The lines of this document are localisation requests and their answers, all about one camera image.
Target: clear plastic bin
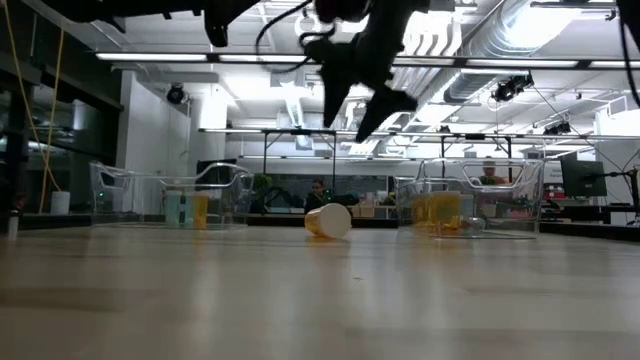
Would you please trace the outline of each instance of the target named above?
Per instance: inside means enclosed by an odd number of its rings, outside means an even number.
[[[530,237],[538,231],[544,162],[432,159],[396,179],[401,230],[435,237]],[[484,231],[471,232],[478,224]]]
[[[215,163],[193,177],[90,164],[94,225],[228,229],[246,225],[253,174]]]

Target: yellow cable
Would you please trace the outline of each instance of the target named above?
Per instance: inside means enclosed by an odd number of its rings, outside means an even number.
[[[60,26],[60,44],[58,45],[58,63],[56,64],[56,78],[53,83],[53,105],[51,105],[51,118],[49,119],[49,134],[47,139],[47,156],[44,162],[45,166],[45,176],[42,177],[42,193],[40,194],[40,210],[38,213],[42,213],[42,209],[44,208],[44,200],[47,198],[47,173],[51,173],[51,169],[49,167],[49,160],[51,155],[51,138],[53,136],[53,122],[55,121],[56,114],[56,104],[58,103],[58,83],[60,80],[60,64],[62,63],[62,49],[64,46],[64,28]]]
[[[27,112],[27,117],[29,119],[29,124],[31,125],[31,130],[33,131],[33,138],[38,143],[38,149],[40,150],[40,155],[42,156],[42,161],[45,163],[45,174],[44,174],[44,176],[46,178],[46,176],[48,174],[51,177],[51,182],[53,183],[55,188],[58,191],[61,191],[60,186],[58,186],[58,183],[56,182],[55,178],[53,177],[53,173],[51,172],[51,169],[49,168],[49,162],[48,162],[47,158],[45,157],[44,151],[42,150],[42,146],[40,145],[40,139],[38,138],[38,132],[36,131],[35,124],[33,123],[33,117],[31,116],[31,107],[29,106],[29,100],[27,99],[27,92],[26,92],[26,90],[24,88],[24,84],[23,84],[23,81],[22,81],[22,70],[20,68],[20,62],[18,60],[18,53],[16,51],[16,43],[15,43],[15,40],[14,40],[14,37],[13,37],[13,27],[11,26],[11,16],[9,14],[9,1],[4,1],[4,14],[5,14],[5,18],[7,20],[7,30],[9,32],[9,41],[11,43],[11,54],[13,55],[13,62],[15,64],[15,66],[16,66],[16,73],[18,75],[18,84],[20,84],[20,92],[22,93],[22,100],[24,101],[24,107],[25,107],[25,110]]]

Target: table surface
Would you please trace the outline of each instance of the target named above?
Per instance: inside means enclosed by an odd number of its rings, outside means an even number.
[[[297,228],[0,243],[0,359],[637,359],[640,248]]]

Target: monitor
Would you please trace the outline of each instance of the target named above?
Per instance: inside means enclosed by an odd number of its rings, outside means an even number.
[[[562,160],[560,163],[567,197],[607,196],[607,183],[600,176],[604,174],[601,161]]]

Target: security camera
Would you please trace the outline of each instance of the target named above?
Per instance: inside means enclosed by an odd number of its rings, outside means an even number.
[[[167,92],[167,101],[174,105],[182,105],[189,100],[189,95],[184,91],[183,84],[171,84]]]

